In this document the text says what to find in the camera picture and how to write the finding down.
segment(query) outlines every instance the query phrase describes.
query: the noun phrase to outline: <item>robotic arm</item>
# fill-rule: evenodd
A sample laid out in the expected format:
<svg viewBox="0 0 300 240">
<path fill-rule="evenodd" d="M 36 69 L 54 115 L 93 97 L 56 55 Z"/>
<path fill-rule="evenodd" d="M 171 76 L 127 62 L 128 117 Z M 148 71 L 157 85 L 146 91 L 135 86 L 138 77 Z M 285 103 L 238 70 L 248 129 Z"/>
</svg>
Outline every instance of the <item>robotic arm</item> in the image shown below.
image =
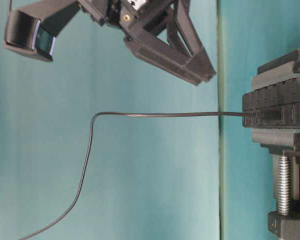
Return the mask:
<svg viewBox="0 0 300 240">
<path fill-rule="evenodd" d="M 122 30 L 125 45 L 138 59 L 197 86 L 216 72 L 189 7 L 190 0 L 41 0 L 10 8 L 4 47 L 52 62 L 57 36 L 82 9 L 100 26 L 106 23 Z M 168 43 L 158 38 L 164 30 Z"/>
</svg>

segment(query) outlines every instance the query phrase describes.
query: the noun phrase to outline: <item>threaded screw rod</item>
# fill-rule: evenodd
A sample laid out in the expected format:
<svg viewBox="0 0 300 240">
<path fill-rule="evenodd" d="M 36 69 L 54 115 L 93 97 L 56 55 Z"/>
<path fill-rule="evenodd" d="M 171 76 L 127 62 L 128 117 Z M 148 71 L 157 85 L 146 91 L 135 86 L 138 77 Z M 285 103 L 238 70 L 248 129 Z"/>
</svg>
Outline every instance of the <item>threaded screw rod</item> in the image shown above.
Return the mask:
<svg viewBox="0 0 300 240">
<path fill-rule="evenodd" d="M 290 215 L 291 178 L 290 161 L 287 156 L 281 156 L 278 162 L 278 199 L 277 211 L 282 216 Z"/>
</svg>

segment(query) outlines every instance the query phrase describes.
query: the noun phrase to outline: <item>screw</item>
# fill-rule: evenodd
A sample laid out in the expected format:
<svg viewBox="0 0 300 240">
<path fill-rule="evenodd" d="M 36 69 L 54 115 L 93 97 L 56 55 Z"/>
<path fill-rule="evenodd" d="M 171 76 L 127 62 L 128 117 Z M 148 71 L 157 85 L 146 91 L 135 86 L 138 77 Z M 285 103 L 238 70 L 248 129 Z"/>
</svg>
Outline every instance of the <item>screw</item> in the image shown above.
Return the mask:
<svg viewBox="0 0 300 240">
<path fill-rule="evenodd" d="M 123 20 L 125 20 L 126 22 L 129 22 L 130 21 L 130 16 L 128 14 L 125 14 L 123 16 Z"/>
<path fill-rule="evenodd" d="M 278 161 L 278 199 L 277 211 L 282 216 L 290 215 L 290 161 L 281 156 Z"/>
</svg>

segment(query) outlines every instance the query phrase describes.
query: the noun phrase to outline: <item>teal backdrop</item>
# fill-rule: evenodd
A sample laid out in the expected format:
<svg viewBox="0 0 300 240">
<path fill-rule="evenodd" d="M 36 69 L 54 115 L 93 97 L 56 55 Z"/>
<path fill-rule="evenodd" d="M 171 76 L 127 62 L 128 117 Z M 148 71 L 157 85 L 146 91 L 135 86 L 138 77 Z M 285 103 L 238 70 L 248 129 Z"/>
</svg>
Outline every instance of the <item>teal backdrop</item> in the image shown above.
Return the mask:
<svg viewBox="0 0 300 240">
<path fill-rule="evenodd" d="M 219 0 L 219 98 L 224 111 L 241 111 L 257 67 L 300 48 L 300 0 Z M 275 240 L 267 214 L 273 199 L 272 158 L 252 143 L 238 118 L 221 121 L 222 236 Z"/>
<path fill-rule="evenodd" d="M 95 113 L 218 109 L 216 77 L 195 87 L 143 63 L 120 31 L 82 12 L 58 37 L 54 63 L 9 52 L 7 5 L 0 0 L 0 240 L 35 231 L 70 205 Z M 217 3 L 193 0 L 190 11 L 217 67 Z M 77 205 L 33 239 L 217 240 L 219 230 L 218 118 L 107 116 L 95 125 Z"/>
</svg>

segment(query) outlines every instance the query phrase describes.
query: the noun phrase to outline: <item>black cable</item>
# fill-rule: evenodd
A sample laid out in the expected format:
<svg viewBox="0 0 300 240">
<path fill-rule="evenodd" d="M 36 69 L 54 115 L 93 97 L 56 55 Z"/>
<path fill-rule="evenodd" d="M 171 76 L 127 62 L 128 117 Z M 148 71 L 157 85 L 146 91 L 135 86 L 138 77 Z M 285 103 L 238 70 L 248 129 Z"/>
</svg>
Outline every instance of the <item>black cable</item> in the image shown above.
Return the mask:
<svg viewBox="0 0 300 240">
<path fill-rule="evenodd" d="M 89 156 L 91 152 L 91 146 L 92 146 L 92 139 L 94 135 L 94 123 L 98 117 L 101 116 L 121 116 L 121 117 L 131 117 L 131 118 L 187 118 L 187 117 L 204 117 L 204 116 L 233 116 L 233 117 L 254 117 L 255 113 L 242 113 L 242 112 L 190 112 L 190 113 L 127 113 L 127 112 L 100 112 L 93 116 L 91 123 L 90 123 L 90 135 L 89 135 L 89 141 L 88 141 L 88 147 L 86 151 L 85 160 L 83 163 L 83 170 L 79 182 L 79 187 L 77 190 L 77 193 L 75 195 L 75 198 L 70 205 L 70 207 L 55 221 L 50 223 L 49 225 L 41 228 L 38 231 L 35 231 L 27 236 L 24 236 L 20 238 L 19 240 L 26 240 L 29 238 L 32 238 L 35 235 L 38 235 L 45 230 L 48 230 L 49 228 L 56 225 L 58 222 L 60 222 L 76 205 L 78 198 L 80 196 L 82 186 L 84 184 L 84 179 L 86 175 L 86 169 L 89 161 Z"/>
<path fill-rule="evenodd" d="M 12 10 L 12 0 L 9 0 L 8 1 L 8 16 L 10 15 L 11 10 Z"/>
</svg>

